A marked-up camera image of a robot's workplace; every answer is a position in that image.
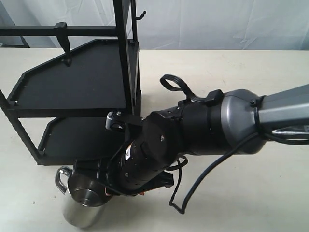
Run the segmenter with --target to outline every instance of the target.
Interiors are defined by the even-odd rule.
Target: table surface
[[[1,90],[7,96],[22,72],[61,53],[1,48]],[[307,84],[308,62],[306,51],[141,50],[142,115],[184,98],[160,85],[166,73],[181,77],[200,96],[218,88],[267,95]],[[35,145],[48,121],[21,119]],[[195,179],[217,158],[189,156],[176,203],[181,204]],[[234,156],[217,167],[197,189],[185,215],[168,206],[173,188],[162,188],[145,196],[115,197],[88,231],[308,231],[308,167],[308,146],[269,142],[256,155]],[[63,195],[54,183],[57,168],[37,166],[0,111],[0,231],[79,231],[61,214]]]

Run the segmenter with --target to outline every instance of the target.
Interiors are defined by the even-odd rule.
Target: black metal rack
[[[115,152],[123,134],[106,130],[109,111],[140,114],[139,45],[135,0],[113,0],[116,26],[1,27],[0,36],[56,36],[65,51],[22,74],[0,107],[40,165],[73,164]],[[133,39],[126,24],[131,9]],[[115,36],[70,51],[68,36]],[[36,148],[19,121],[22,117],[57,117]]]

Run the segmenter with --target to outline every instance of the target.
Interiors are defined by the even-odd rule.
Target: white backdrop
[[[16,25],[114,25],[112,0],[2,0]],[[139,0],[142,49],[309,49],[308,0]],[[70,38],[76,47],[92,38]],[[26,38],[58,46],[55,38]]]

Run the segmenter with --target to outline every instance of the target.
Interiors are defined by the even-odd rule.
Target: metal hook
[[[67,23],[64,22],[60,22],[55,25],[55,30],[57,30],[57,40],[66,54],[66,58],[62,61],[65,63],[66,66],[69,67],[72,64],[72,55],[70,51],[70,41],[66,33],[66,28]]]
[[[139,21],[139,20],[143,19],[146,13],[147,13],[147,11],[143,11],[143,13],[141,13],[141,15],[139,17],[135,18],[136,21]]]

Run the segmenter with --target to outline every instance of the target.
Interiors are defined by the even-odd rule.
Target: stainless steel pot
[[[68,177],[67,186],[61,181],[61,174]],[[111,197],[105,195],[104,186],[72,169],[62,166],[57,170],[55,183],[64,194],[62,213],[73,226],[85,228],[93,225]]]

